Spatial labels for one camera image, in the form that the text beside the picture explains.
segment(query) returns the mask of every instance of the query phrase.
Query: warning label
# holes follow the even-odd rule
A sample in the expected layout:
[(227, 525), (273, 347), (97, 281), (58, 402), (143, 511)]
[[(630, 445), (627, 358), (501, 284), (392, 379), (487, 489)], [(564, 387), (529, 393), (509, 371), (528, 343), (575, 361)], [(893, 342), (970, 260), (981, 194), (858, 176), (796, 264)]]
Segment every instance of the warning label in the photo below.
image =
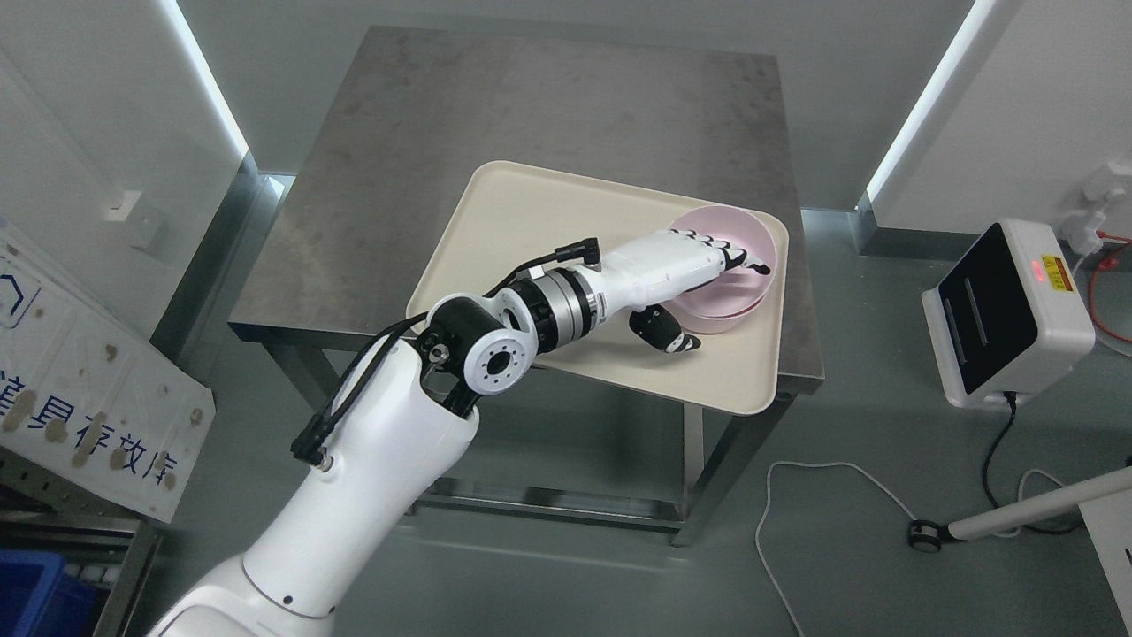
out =
[(1073, 278), (1069, 275), (1069, 269), (1065, 269), (1065, 261), (1062, 257), (1044, 253), (1041, 255), (1041, 262), (1045, 264), (1046, 273), (1049, 274), (1049, 284), (1055, 290), (1063, 292), (1073, 291)]

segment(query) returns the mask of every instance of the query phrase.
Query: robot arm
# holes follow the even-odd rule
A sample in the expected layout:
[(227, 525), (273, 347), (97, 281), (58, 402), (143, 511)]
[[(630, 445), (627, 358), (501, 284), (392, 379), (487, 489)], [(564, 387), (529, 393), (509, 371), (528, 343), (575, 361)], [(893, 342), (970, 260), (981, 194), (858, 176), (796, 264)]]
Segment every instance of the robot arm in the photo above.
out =
[[(550, 260), (585, 262), (549, 270)], [(247, 552), (206, 575), (151, 635), (329, 635), (342, 596), (404, 511), (463, 456), (483, 396), (514, 387), (538, 354), (620, 309), (667, 352), (694, 350), (658, 303), (731, 267), (764, 264), (726, 241), (658, 231), (599, 258), (588, 239), (520, 266), (486, 295), (457, 293), (379, 335), (292, 446), (311, 471)], [(423, 318), (414, 344), (400, 336)], [(449, 375), (445, 396), (423, 387)]]

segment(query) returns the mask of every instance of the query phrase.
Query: black cable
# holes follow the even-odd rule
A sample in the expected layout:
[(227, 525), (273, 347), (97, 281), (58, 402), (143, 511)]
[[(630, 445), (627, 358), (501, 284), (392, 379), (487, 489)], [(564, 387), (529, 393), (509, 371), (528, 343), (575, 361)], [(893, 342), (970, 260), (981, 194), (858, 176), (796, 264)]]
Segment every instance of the black cable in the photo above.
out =
[[(575, 241), (568, 246), (555, 248), (555, 251), (551, 253), (532, 258), (531, 260), (528, 260), (526, 262), (523, 262), (512, 269), (507, 276), (499, 281), (499, 283), (497, 283), (490, 291), (488, 291), (488, 293), (483, 295), (488, 298), (494, 296), (499, 292), (499, 290), (507, 286), (507, 284), (514, 279), (515, 275), (523, 269), (529, 269), (531, 267), (555, 260), (563, 261), (572, 258), (582, 258), (589, 264), (599, 262), (601, 259), (601, 250), (598, 247), (598, 239), (593, 236), (582, 239), (581, 241)], [(381, 330), (366, 344), (366, 347), (363, 347), (361, 352), (358, 353), (358, 356), (350, 362), (345, 373), (342, 375), (342, 380), (338, 384), (337, 389), (335, 389), (334, 394), (326, 401), (323, 410), (311, 416), (307, 427), (302, 430), (302, 433), (300, 433), (299, 437), (291, 444), (292, 456), (314, 466), (323, 464), (323, 444), (325, 444), (326, 439), (334, 433), (334, 428), (338, 424), (338, 421), (345, 416), (346, 412), (350, 411), (354, 402), (358, 401), (358, 397), (361, 396), (361, 393), (366, 389), (366, 385), (369, 384), (369, 380), (374, 378), (374, 375), (376, 375), (380, 369), (381, 363), (389, 354), (389, 351), (393, 350), (405, 333), (408, 333), (417, 324), (420, 324), (427, 315), (428, 312), (422, 311), (415, 316), (410, 316), (409, 318), (405, 318), (404, 321), (398, 321)], [(351, 388), (350, 394), (342, 401), (342, 405), (338, 405), (338, 408), (331, 414), (331, 408), (334, 406), (334, 399), (337, 398), (338, 393), (342, 391), (342, 386), (350, 379), (350, 375), (352, 375), (354, 369), (357, 369), (357, 367), (361, 363), (366, 353), (369, 352), (370, 348), (377, 344), (377, 342), (385, 337), (388, 338), (381, 344), (381, 347), (374, 355), (369, 365), (366, 367), (366, 370), (362, 372), (361, 377), (359, 377), (358, 382), (355, 382), (353, 388)]]
[(568, 246), (555, 248), (555, 251), (551, 253), (544, 253), (538, 258), (532, 258), (531, 260), (528, 260), (526, 262), (523, 262), (522, 265), (518, 265), (517, 267), (512, 269), (509, 274), (504, 276), (501, 281), (496, 283), (496, 285), (491, 287), (488, 291), (488, 293), (483, 295), (488, 298), (496, 295), (497, 293), (499, 293), (499, 290), (506, 287), (508, 283), (514, 281), (515, 275), (522, 272), (523, 269), (530, 269), (531, 267), (546, 265), (548, 262), (554, 262), (554, 261), (561, 262), (564, 260), (569, 260), (572, 258), (581, 258), (584, 262), (588, 262), (590, 265), (599, 262), (601, 260), (601, 249), (598, 247), (598, 239), (594, 236), (590, 236), (586, 239), (582, 239), (581, 241), (574, 241)]
[[(1001, 508), (1002, 505), (998, 503), (998, 499), (995, 498), (994, 493), (990, 492), (990, 484), (987, 481), (987, 474), (989, 473), (990, 470), (990, 459), (994, 458), (994, 453), (996, 449), (998, 449), (998, 444), (1002, 442), (1002, 439), (1006, 438), (1006, 432), (1010, 431), (1010, 428), (1014, 427), (1014, 420), (1018, 418), (1018, 394), (1013, 391), (1005, 391), (1003, 393), (1003, 396), (1006, 398), (1006, 404), (1010, 405), (1010, 420), (1006, 421), (1006, 425), (1002, 428), (1002, 431), (998, 432), (998, 437), (995, 438), (994, 442), (990, 444), (990, 449), (987, 450), (986, 458), (983, 459), (983, 493), (986, 493), (987, 500), (990, 501), (990, 506), (994, 507), (995, 509)], [(1022, 528), (1032, 531), (1034, 533), (1039, 533), (1041, 535), (1066, 535), (1073, 533), (1080, 527), (1081, 527), (1081, 520), (1078, 520), (1064, 528), (1041, 528), (1028, 524), (1022, 525)]]
[[(326, 399), (326, 405), (323, 406), (323, 410), (319, 411), (319, 413), (315, 414), (310, 419), (310, 422), (307, 423), (302, 433), (300, 433), (299, 437), (291, 444), (292, 456), (314, 466), (318, 466), (323, 463), (323, 445), (326, 442), (326, 439), (334, 433), (334, 428), (337, 427), (338, 421), (345, 416), (346, 412), (350, 411), (350, 407), (352, 407), (354, 402), (358, 401), (358, 397), (366, 388), (366, 385), (374, 377), (374, 375), (377, 373), (378, 369), (380, 369), (381, 363), (389, 354), (389, 351), (393, 350), (393, 346), (396, 345), (397, 342), (401, 341), (401, 337), (404, 336), (404, 334), (408, 333), (413, 326), (420, 324), (424, 316), (427, 316), (427, 313), (421, 312), (405, 318), (404, 321), (398, 321), (381, 330), (366, 344), (366, 347), (363, 347), (361, 352), (358, 353), (358, 356), (354, 356), (353, 361), (350, 362), (345, 373), (342, 375), (342, 381), (338, 384), (338, 388), (331, 395), (329, 398)], [(388, 338), (381, 344), (381, 347), (374, 355), (369, 365), (366, 367), (366, 370), (358, 379), (358, 382), (355, 382), (353, 388), (350, 389), (350, 394), (342, 401), (342, 405), (340, 405), (338, 408), (332, 414), (331, 408), (334, 406), (334, 399), (337, 398), (342, 386), (350, 379), (350, 375), (353, 373), (353, 371), (361, 363), (362, 359), (365, 359), (366, 353), (368, 353), (374, 345), (384, 337)]]

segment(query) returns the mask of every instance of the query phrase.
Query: beige tray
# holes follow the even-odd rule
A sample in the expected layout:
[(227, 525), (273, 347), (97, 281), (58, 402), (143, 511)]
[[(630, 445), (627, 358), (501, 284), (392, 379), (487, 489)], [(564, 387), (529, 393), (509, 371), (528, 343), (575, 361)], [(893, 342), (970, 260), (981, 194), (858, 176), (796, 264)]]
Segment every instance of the beige tray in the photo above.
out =
[[(680, 195), (506, 161), (472, 174), (448, 227), (409, 300), (406, 316), (446, 294), (483, 293), (518, 262), (585, 236), (601, 248), (666, 227), (709, 205)], [(703, 347), (662, 354), (629, 332), (626, 312), (584, 339), (539, 356), (538, 364), (730, 414), (762, 412), (774, 399), (782, 334), (788, 234), (778, 218), (754, 210), (778, 248), (778, 275), (747, 320)]]

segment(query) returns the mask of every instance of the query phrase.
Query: pink bowl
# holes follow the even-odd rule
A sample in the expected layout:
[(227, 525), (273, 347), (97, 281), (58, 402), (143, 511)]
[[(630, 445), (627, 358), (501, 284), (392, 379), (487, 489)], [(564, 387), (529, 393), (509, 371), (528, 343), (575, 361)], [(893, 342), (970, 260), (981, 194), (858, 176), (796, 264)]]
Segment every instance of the pink bowl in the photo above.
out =
[(778, 275), (778, 251), (770, 231), (751, 212), (727, 205), (698, 207), (669, 227), (730, 241), (771, 266), (770, 274), (746, 267), (729, 269), (711, 283), (666, 303), (680, 325), (693, 333), (714, 335), (734, 328), (758, 305)]

